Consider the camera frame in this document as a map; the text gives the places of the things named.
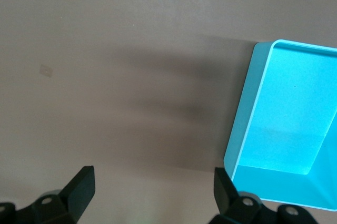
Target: gray surface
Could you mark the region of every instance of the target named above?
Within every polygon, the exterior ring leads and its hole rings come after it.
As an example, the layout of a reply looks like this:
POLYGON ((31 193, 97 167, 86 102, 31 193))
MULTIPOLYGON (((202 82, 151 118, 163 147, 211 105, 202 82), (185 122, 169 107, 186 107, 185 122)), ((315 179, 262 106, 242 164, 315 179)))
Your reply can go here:
POLYGON ((337 47, 336 12, 336 0, 0 0, 0 200, 25 206, 92 164, 80 223, 206 223, 254 41, 337 47))

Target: light blue tray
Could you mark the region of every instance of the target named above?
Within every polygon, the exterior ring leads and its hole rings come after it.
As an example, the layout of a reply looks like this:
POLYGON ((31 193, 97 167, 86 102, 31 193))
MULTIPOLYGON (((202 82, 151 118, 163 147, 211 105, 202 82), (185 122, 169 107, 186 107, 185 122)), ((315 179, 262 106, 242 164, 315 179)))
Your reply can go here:
POLYGON ((337 49, 255 45, 224 164, 239 191, 337 210, 337 49))

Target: screw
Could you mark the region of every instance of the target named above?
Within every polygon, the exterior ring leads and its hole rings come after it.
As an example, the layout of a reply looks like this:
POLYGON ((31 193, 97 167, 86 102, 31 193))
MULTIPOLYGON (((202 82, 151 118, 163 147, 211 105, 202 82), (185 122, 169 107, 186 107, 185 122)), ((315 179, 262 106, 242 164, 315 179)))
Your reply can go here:
POLYGON ((290 215, 299 215, 299 212, 294 207, 286 207, 285 211, 290 215))
POLYGON ((242 202, 246 205, 246 206, 249 206, 251 207, 252 205, 254 205, 254 202, 250 199, 250 198, 244 198, 242 200, 242 202))
POLYGON ((48 203, 52 202, 52 198, 48 197, 48 198, 45 198, 41 201, 41 204, 43 205, 46 205, 48 203))

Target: mark on surface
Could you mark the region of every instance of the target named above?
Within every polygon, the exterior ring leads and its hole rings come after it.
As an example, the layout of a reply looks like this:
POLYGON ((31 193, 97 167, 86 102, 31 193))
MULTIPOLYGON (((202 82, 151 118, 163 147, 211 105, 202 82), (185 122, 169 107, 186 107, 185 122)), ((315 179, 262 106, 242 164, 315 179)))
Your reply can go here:
POLYGON ((44 75, 44 76, 47 76, 47 77, 51 78, 52 74, 53 74, 53 69, 46 66, 46 65, 41 65, 39 73, 44 75))

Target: black plastic part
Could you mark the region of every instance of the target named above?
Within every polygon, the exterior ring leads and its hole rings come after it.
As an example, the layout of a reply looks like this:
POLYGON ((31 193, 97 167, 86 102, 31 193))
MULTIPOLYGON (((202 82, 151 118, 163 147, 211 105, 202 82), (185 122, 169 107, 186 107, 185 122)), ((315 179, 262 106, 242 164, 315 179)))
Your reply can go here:
POLYGON ((239 194, 224 168, 214 171, 214 197, 221 215, 236 201, 239 194))
POLYGON ((58 194, 76 222, 82 216, 95 194, 93 166, 85 166, 58 194))
POLYGON ((0 203, 0 224, 76 224, 94 194, 94 167, 85 166, 58 195, 44 195, 18 211, 0 203))
POLYGON ((311 216, 311 214, 304 208, 295 205, 281 205, 277 209, 277 215, 281 220, 288 224, 318 224, 317 221, 311 216), (290 214, 287 212, 287 208, 291 207, 297 211, 297 214, 290 214))
POLYGON ((281 205, 272 211, 257 196, 239 196, 224 168, 214 172, 214 197, 220 215, 210 224, 318 224, 304 208, 281 205))

